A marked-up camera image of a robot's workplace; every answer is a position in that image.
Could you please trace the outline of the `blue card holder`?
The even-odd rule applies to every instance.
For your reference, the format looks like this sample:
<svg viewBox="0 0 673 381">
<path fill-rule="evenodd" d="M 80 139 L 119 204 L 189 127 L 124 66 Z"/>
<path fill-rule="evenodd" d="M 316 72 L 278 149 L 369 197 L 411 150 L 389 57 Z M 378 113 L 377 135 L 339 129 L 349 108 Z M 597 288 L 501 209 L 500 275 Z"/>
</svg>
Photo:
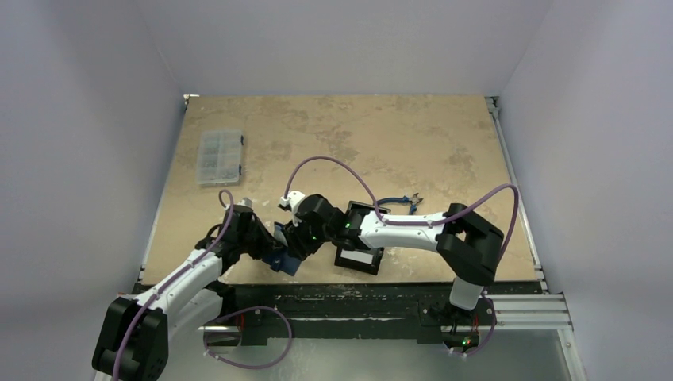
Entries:
<svg viewBox="0 0 673 381">
<path fill-rule="evenodd" d="M 275 249 L 272 253 L 264 256 L 262 261 L 272 271 L 283 272 L 289 276 L 295 276 L 302 263 L 300 259 L 290 256 L 288 248 L 285 246 Z"/>
</svg>

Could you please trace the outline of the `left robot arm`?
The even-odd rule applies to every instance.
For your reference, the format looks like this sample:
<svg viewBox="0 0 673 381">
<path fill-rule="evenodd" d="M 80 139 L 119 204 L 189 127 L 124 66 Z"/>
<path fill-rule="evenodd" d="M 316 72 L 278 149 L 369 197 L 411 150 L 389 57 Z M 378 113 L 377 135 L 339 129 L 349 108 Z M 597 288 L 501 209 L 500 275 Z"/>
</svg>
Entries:
<svg viewBox="0 0 673 381">
<path fill-rule="evenodd" d="M 157 380 L 171 345 L 207 323 L 225 325 L 251 312 L 219 281 L 242 255 L 261 260 L 287 246 L 281 224 L 268 228 L 248 206 L 235 205 L 187 259 L 145 292 L 109 305 L 92 358 L 94 370 L 116 380 Z"/>
</svg>

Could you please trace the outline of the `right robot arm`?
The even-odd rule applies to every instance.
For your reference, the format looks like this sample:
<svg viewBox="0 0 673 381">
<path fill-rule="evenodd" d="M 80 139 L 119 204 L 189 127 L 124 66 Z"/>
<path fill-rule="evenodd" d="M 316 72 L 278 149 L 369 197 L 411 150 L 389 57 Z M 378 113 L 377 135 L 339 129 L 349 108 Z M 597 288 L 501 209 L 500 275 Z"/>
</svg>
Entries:
<svg viewBox="0 0 673 381">
<path fill-rule="evenodd" d="M 429 215 L 381 214 L 373 206 L 344 212 L 320 194 L 292 191 L 279 206 L 291 213 L 283 235 L 290 255 L 301 260 L 327 242 L 346 252 L 412 248 L 439 254 L 455 274 L 445 311 L 457 323 L 475 315 L 506 242 L 499 228 L 459 203 Z"/>
</svg>

